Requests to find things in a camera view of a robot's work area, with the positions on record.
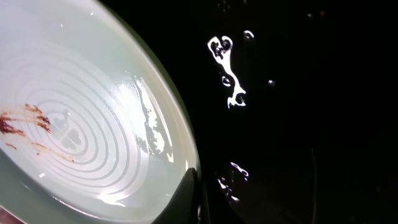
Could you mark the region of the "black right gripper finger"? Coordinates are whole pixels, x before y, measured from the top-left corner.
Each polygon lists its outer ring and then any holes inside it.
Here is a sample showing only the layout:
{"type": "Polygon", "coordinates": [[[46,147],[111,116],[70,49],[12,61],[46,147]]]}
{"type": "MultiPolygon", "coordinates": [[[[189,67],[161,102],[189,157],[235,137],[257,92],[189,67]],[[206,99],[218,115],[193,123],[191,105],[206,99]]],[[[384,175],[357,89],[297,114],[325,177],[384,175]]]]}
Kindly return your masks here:
{"type": "Polygon", "coordinates": [[[198,196],[198,174],[194,168],[189,168],[170,202],[152,224],[197,224],[198,196]]]}

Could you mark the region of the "light blue plate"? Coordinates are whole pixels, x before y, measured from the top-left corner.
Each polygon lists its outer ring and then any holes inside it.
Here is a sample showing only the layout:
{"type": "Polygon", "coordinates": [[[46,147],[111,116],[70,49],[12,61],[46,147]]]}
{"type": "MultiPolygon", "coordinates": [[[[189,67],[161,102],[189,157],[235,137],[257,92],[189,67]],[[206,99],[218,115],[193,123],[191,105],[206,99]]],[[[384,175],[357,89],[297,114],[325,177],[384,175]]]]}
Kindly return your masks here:
{"type": "Polygon", "coordinates": [[[152,223],[199,166],[166,71],[109,9],[1,2],[1,210],[152,223]]]}

